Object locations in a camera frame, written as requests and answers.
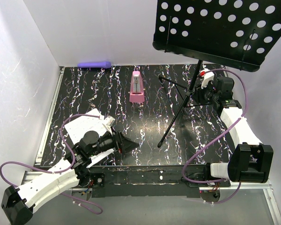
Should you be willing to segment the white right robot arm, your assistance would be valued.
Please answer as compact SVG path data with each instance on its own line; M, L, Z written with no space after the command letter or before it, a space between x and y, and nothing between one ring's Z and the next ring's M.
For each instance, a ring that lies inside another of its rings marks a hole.
M242 116L242 106L233 99L233 87L232 78L204 75L193 95L197 103L212 105L218 112L235 146L229 162L207 164L202 175L207 186L215 185L220 179L265 183L269 177L274 150L270 145L264 145L251 130Z

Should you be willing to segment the black folding music stand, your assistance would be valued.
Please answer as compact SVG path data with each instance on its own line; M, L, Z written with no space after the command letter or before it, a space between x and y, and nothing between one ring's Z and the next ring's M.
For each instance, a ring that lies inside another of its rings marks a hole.
M153 47L256 72L281 37L281 0L160 0Z

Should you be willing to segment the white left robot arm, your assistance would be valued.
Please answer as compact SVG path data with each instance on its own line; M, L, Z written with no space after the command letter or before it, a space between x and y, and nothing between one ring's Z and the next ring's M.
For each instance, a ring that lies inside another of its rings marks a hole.
M4 191L1 207L10 224L24 225L45 203L69 188L96 185L97 177L90 174L90 167L113 152L127 153L139 144L123 136L121 132L107 131L100 136L88 131L54 167L18 187Z

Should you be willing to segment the white sheet music page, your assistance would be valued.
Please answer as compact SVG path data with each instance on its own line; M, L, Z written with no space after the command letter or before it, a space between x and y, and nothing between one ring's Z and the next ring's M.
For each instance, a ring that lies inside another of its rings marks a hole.
M74 152L70 145L66 142L63 130L65 129L69 134L71 141L75 144L83 138L84 134L88 131L96 131L99 136L102 136L106 129L102 125L105 117L95 108L86 114L75 114L67 118L61 125L59 133L62 142L70 151L70 167L66 168L65 171L73 168L76 160Z

